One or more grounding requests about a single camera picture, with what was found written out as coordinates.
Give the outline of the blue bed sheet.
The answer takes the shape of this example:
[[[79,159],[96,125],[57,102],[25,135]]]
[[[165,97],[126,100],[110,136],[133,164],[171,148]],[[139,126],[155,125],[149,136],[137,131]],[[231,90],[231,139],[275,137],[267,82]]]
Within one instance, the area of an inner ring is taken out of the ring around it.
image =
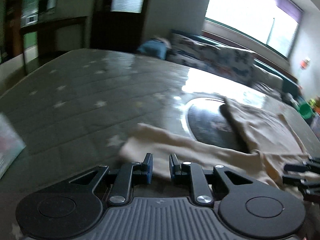
[[[191,39],[193,39],[193,40],[195,40],[197,42],[210,44],[210,45],[216,46],[216,47],[218,47],[218,46],[227,46],[225,44],[221,44],[219,42],[216,42],[216,41],[210,40],[208,38],[205,38],[203,36],[184,33],[182,31],[178,31],[178,30],[172,30],[170,36],[172,34],[180,34],[180,35],[186,36],[188,38],[191,38]],[[167,40],[167,39],[164,39],[164,38],[155,37],[155,38],[152,38],[152,39],[144,42],[143,44],[141,44],[138,47],[137,52],[139,54],[142,54],[142,55],[145,55],[145,56],[151,56],[151,57],[155,57],[155,58],[158,58],[158,59],[161,59],[161,60],[167,60],[167,52],[170,49],[171,49],[170,38]],[[291,99],[297,99],[299,97],[300,91],[299,91],[298,85],[295,82],[293,82],[292,80],[290,80],[288,77],[283,75],[282,73],[278,72],[274,68],[272,68],[269,65],[267,65],[267,64],[263,63],[262,61],[260,61],[257,58],[257,54],[256,53],[255,53],[254,65],[256,65],[256,66],[258,66],[260,68],[263,68],[264,70],[266,70],[266,71],[268,71],[268,72],[270,72],[272,74],[275,74],[275,75],[277,75],[277,76],[282,78],[282,80],[283,80],[282,94],[281,94],[281,100],[282,101],[289,102]],[[212,67],[212,72],[208,72],[208,73],[211,73],[211,74],[219,76],[219,74],[216,73],[215,65]]]

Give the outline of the green plastic bucket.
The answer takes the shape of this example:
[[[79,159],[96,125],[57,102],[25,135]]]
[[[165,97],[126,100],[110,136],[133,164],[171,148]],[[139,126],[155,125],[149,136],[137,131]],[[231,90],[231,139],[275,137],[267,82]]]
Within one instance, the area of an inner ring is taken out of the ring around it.
[[[313,110],[311,108],[311,106],[307,103],[301,103],[298,109],[299,114],[301,115],[301,117],[305,120],[310,119],[311,117],[313,117]]]

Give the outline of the colourful pinwheel toy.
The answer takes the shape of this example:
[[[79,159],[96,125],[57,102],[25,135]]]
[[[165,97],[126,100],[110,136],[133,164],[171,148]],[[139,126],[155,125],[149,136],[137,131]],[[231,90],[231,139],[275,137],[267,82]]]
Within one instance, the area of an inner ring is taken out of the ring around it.
[[[308,68],[309,64],[310,64],[310,59],[304,59],[301,61],[300,67],[302,70],[305,70],[306,68]]]

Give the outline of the green framed window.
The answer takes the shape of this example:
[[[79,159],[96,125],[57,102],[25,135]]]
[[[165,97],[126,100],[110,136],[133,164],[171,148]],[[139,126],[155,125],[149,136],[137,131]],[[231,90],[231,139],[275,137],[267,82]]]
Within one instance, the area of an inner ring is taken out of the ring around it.
[[[209,0],[205,19],[288,57],[302,16],[291,0]]]

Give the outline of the cream knit garment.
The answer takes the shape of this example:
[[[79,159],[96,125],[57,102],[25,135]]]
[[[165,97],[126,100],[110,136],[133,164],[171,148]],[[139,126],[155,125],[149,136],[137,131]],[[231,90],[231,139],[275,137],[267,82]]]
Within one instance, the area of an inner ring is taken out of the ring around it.
[[[310,153],[285,117],[231,99],[226,101],[226,105],[236,129],[248,146],[248,154],[139,123],[120,149],[119,156],[126,161],[140,161],[146,153],[152,153],[153,174],[169,180],[169,156],[174,153],[181,162],[197,163],[204,169],[225,165],[302,199],[297,189],[283,184],[281,176],[286,163],[306,161]]]

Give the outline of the large butterfly print pillow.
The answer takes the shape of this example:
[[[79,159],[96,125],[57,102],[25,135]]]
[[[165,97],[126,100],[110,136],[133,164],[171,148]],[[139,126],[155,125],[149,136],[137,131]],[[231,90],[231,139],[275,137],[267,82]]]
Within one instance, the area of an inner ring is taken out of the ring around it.
[[[254,59],[251,50],[218,46],[215,70],[221,77],[248,85],[253,78]]]

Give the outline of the long butterfly print cushion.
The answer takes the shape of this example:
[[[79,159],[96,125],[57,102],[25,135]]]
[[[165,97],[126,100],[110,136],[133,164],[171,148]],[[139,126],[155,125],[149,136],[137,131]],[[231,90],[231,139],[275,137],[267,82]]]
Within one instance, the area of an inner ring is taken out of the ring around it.
[[[180,34],[172,34],[170,44],[167,60],[173,63],[212,72],[212,67],[219,59],[220,48]]]

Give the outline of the book with colourful cover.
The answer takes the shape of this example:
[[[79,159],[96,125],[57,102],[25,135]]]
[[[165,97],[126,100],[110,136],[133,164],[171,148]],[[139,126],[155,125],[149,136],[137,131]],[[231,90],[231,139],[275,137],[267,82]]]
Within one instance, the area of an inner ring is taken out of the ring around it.
[[[0,120],[0,178],[2,178],[26,145],[3,113]]]

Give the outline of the clear plastic toy box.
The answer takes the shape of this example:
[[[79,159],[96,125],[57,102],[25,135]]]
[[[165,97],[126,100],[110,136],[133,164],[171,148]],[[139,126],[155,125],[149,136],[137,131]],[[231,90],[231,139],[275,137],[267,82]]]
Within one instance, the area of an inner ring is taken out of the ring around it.
[[[320,115],[316,114],[310,125],[311,130],[318,140],[320,140]]]

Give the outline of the dark wooden door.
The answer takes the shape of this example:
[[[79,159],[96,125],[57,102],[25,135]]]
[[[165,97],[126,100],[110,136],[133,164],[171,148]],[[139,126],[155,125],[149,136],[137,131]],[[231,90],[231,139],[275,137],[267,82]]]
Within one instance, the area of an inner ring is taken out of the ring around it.
[[[94,0],[89,47],[135,53],[149,0]]]

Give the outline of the grey plain pillow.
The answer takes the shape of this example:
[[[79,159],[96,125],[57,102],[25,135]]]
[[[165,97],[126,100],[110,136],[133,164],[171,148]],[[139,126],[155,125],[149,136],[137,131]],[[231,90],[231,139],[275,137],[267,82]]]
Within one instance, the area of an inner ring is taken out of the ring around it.
[[[253,78],[250,87],[281,101],[283,80],[263,68],[253,65]]]

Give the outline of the grey star quilted mat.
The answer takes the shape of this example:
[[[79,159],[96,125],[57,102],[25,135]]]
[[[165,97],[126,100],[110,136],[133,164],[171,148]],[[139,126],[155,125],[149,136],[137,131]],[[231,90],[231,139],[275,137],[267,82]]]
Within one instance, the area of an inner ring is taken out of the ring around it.
[[[231,98],[282,114],[310,154],[319,140],[291,106],[247,86],[180,64],[115,51],[71,51],[29,74],[1,97],[1,112],[26,147],[1,178],[1,239],[19,239],[18,202],[99,164],[118,167],[139,123],[195,140],[187,103]],[[173,193],[154,177],[142,193]]]

